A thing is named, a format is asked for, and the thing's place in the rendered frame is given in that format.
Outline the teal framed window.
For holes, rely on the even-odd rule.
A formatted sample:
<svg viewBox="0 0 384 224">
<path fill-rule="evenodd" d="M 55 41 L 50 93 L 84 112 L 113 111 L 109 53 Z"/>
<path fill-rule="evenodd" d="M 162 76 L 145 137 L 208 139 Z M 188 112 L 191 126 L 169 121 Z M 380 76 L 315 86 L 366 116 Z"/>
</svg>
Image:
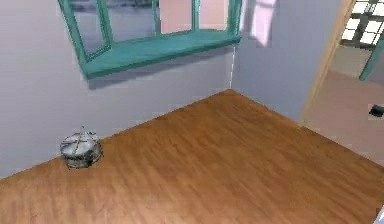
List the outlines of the teal framed window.
<svg viewBox="0 0 384 224">
<path fill-rule="evenodd" d="M 87 80 L 240 42 L 243 0 L 57 0 Z"/>
</svg>

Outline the small black object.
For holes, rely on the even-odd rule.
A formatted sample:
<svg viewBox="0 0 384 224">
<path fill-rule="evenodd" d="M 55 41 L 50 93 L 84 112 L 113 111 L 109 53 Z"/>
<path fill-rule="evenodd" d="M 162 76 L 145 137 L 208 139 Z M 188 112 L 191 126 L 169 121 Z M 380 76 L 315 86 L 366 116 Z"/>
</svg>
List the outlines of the small black object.
<svg viewBox="0 0 384 224">
<path fill-rule="evenodd" d="M 369 114 L 375 117 L 382 117 L 384 115 L 384 106 L 373 105 Z"/>
</svg>

